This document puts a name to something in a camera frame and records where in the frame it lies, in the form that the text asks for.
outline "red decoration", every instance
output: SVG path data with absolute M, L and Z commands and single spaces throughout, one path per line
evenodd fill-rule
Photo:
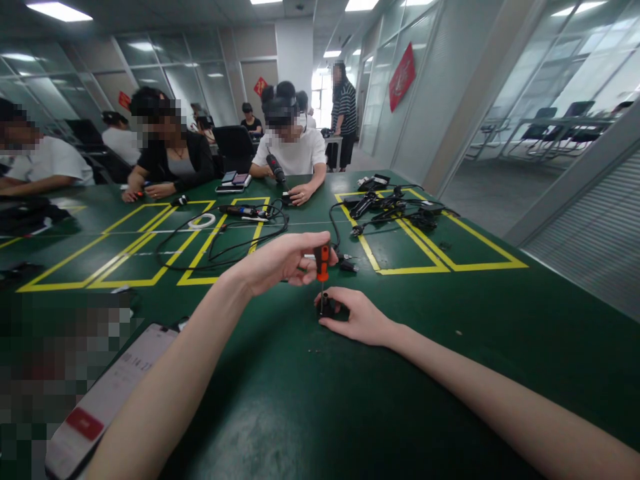
M 396 68 L 391 78 L 391 82 L 389 82 L 389 106 L 391 107 L 392 113 L 414 80 L 415 65 L 413 64 L 413 47 L 411 43 L 409 43 L 398 68 Z
M 262 91 L 267 88 L 267 81 L 264 78 L 260 77 L 258 83 L 255 84 L 253 91 L 258 94 L 258 97 L 262 96 Z
M 131 99 L 129 98 L 129 96 L 124 93 L 124 92 L 120 92 L 120 98 L 118 98 L 118 103 L 122 106 L 122 108 L 124 108 L 126 111 L 131 111 L 131 109 L 129 108 L 130 104 L 131 104 Z

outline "white t-shirt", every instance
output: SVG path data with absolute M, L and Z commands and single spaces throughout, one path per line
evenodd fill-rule
M 135 132 L 110 127 L 103 132 L 102 141 L 132 167 L 138 163 L 140 149 Z
M 64 175 L 76 179 L 74 186 L 95 185 L 93 170 L 70 144 L 53 137 L 44 137 L 24 156 L 16 157 L 7 176 L 24 182 L 34 182 Z
M 285 175 L 310 175 L 314 165 L 327 162 L 325 140 L 318 130 L 310 128 L 291 143 L 283 142 L 276 132 L 268 129 L 260 139 L 253 162 L 265 166 L 269 152 L 278 159 Z

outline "table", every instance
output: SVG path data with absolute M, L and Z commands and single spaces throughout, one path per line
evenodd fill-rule
M 356 180 L 374 173 L 405 182 L 390 171 L 329 174 L 310 202 L 288 210 L 290 232 L 331 229 L 327 212 L 336 196 L 355 192 Z M 69 337 L 82 312 L 104 307 L 107 292 L 124 283 L 137 289 L 135 316 L 143 319 L 132 338 L 150 322 L 171 325 L 191 314 L 216 274 L 163 272 L 146 254 L 194 212 L 235 199 L 217 197 L 217 185 L 190 191 L 191 204 L 177 210 L 165 201 L 126 205 L 108 186 L 54 195 L 75 221 L 0 244 L 0 267 L 30 260 L 54 269 L 21 293 L 0 293 L 15 326 L 13 362 L 46 339 Z M 412 190 L 407 196 L 422 195 Z M 279 195 L 267 179 L 241 197 L 261 203 Z M 344 212 L 334 213 L 341 250 L 356 257 L 360 272 L 332 269 L 328 286 L 362 290 L 391 318 L 640 448 L 640 325 L 468 220 L 441 218 L 428 234 L 406 224 L 371 225 L 357 240 Z M 229 230 L 216 250 L 251 239 L 256 228 Z M 166 251 L 182 253 L 165 257 L 194 262 L 211 232 L 181 233 Z M 249 304 L 162 478 L 540 478 L 404 359 L 320 327 L 311 304 L 318 290 L 282 283 Z M 119 344 L 111 339 L 115 350 L 131 342 L 125 326 Z M 54 397 L 52 409 L 75 404 Z M 33 418 L 47 421 L 42 413 Z M 19 457 L 31 464 L 28 452 Z
M 614 122 L 617 120 L 617 118 L 592 118 L 592 117 L 562 117 L 562 118 L 532 118 L 532 119 L 522 119 L 520 120 L 520 122 L 518 122 L 518 125 L 516 126 L 516 128 L 514 128 L 511 136 L 509 137 L 509 140 L 507 140 L 506 144 L 502 147 L 502 150 L 500 150 L 500 155 L 498 155 L 498 158 L 500 157 L 504 157 L 504 152 L 507 149 L 507 147 L 509 146 L 509 144 L 511 144 L 514 136 L 516 136 L 516 133 L 518 132 L 518 130 L 520 130 L 520 127 L 522 127 L 522 125 L 525 124 L 530 124 L 530 125 L 548 125 L 548 126 L 552 126 L 552 127 L 562 127 L 562 130 L 560 130 L 560 133 L 558 134 L 557 138 L 562 139 L 571 128 L 574 127 L 608 127 L 612 124 L 614 124 Z M 549 148 L 542 154 L 540 160 L 538 160 L 538 162 L 542 163 L 544 162 L 547 154 L 553 149 L 553 146 L 556 143 L 560 143 L 561 140 L 556 140 L 551 142 L 551 145 L 549 146 Z

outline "black device parts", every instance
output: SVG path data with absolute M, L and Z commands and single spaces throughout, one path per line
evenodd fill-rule
M 172 206 L 172 207 L 179 207 L 179 206 L 181 206 L 181 205 L 186 205 L 186 204 L 188 204 L 188 203 L 189 203 L 189 197 L 188 197 L 188 196 L 186 196 L 186 195 L 181 195 L 180 197 L 178 197 L 178 198 L 174 199 L 174 200 L 171 202 L 171 206 Z
M 335 304 L 329 298 L 328 294 L 323 293 L 315 306 L 318 317 L 333 318 L 335 315 Z

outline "white cable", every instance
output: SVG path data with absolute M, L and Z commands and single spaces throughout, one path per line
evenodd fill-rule
M 198 223 L 198 224 L 195 223 L 198 220 L 203 219 L 205 217 L 208 218 L 209 221 L 206 221 L 204 223 Z M 212 215 L 211 213 L 203 213 L 198 218 L 191 220 L 188 225 L 190 229 L 200 230 L 203 228 L 210 227 L 211 225 L 213 225 L 214 222 L 215 222 L 215 215 Z

